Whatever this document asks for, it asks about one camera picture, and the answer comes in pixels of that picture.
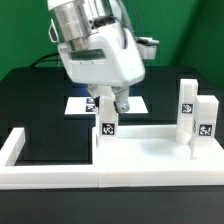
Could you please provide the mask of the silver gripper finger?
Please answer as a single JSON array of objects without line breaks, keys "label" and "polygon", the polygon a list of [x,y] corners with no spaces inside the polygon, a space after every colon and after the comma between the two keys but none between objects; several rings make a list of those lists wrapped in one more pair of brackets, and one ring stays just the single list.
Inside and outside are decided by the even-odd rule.
[{"label": "silver gripper finger", "polygon": [[102,95],[101,85],[88,84],[87,89],[92,98],[98,98]]},{"label": "silver gripper finger", "polygon": [[115,88],[115,108],[120,114],[126,113],[130,110],[128,101],[129,89],[128,88]]}]

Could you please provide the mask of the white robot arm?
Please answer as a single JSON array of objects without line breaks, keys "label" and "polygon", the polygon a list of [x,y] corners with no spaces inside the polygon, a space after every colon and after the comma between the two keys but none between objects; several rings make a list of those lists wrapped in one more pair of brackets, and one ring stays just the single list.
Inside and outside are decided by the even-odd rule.
[{"label": "white robot arm", "polygon": [[153,60],[159,42],[134,35],[121,0],[47,0],[53,14],[51,40],[69,78],[85,84],[93,98],[108,86],[115,109],[130,109],[129,87],[145,76],[143,61]]}]

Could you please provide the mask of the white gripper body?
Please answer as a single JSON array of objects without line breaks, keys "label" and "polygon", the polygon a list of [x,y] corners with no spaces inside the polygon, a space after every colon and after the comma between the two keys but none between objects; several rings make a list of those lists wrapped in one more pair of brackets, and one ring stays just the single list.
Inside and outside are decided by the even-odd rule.
[{"label": "white gripper body", "polygon": [[143,59],[154,60],[158,40],[134,38],[119,26],[101,27],[87,38],[88,48],[73,51],[60,43],[58,51],[69,78],[74,83],[128,88],[145,77]]}]

